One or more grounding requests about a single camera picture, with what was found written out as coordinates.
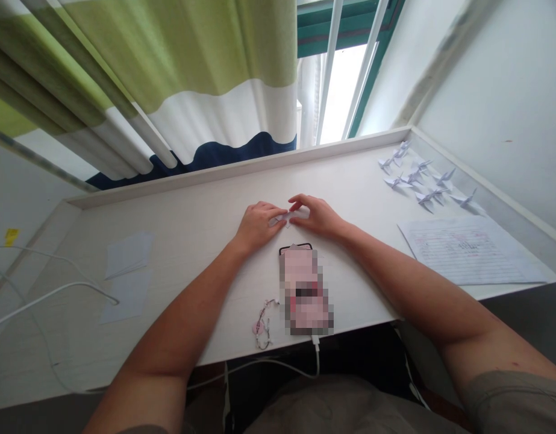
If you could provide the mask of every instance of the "smartphone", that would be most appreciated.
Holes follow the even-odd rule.
[[[279,250],[280,298],[286,330],[291,335],[328,335],[334,328],[334,311],[328,304],[322,265],[310,243]]]

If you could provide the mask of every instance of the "person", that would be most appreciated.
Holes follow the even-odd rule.
[[[480,432],[556,432],[556,366],[465,291],[344,221],[324,200],[299,194],[291,223],[339,243],[396,310],[432,340]],[[85,433],[179,433],[187,382],[244,261],[288,210],[249,206],[234,238],[157,318],[125,361]],[[287,385],[246,432],[465,432],[422,406],[357,377]]]

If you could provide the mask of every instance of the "forearm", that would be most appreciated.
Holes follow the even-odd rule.
[[[230,242],[141,338],[123,368],[187,379],[207,344],[247,254]]]
[[[396,310],[437,346],[505,327],[457,285],[356,226],[346,225],[337,240]]]

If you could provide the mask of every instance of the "desk surface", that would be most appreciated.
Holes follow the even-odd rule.
[[[409,255],[398,221],[468,215],[450,199],[446,206],[437,206],[433,215],[417,204],[412,191],[391,190],[383,181],[386,175],[377,160],[390,157],[393,148],[343,154],[83,210],[57,254],[75,260],[109,289],[110,282],[103,281],[107,245],[135,232],[149,231],[155,234],[148,265],[153,278],[143,315],[120,322],[98,325],[105,299],[84,288],[58,294],[37,306],[35,313],[49,333],[59,375],[80,389],[108,385],[141,335],[225,246],[246,206],[258,200],[286,207],[287,200],[299,192],[322,197],[343,218]],[[410,158],[404,163],[406,168]],[[399,174],[397,168],[393,173]],[[334,305],[335,333],[397,318],[388,301],[343,250],[291,226],[254,255],[237,276],[200,364],[259,353],[251,327],[264,300],[279,296],[278,249],[303,242],[310,242],[326,260],[324,279]],[[541,266],[550,281],[556,280],[550,269]],[[70,265],[51,261],[30,298],[74,280],[80,278]],[[532,286],[463,289],[483,299]],[[270,348],[309,339],[286,335],[278,309],[270,309],[269,316]],[[18,316],[0,337],[0,407],[64,393],[51,373],[43,340],[30,315]]]

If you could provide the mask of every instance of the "striped curtain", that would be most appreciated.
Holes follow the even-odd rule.
[[[0,0],[0,133],[101,188],[295,148],[295,0]]]

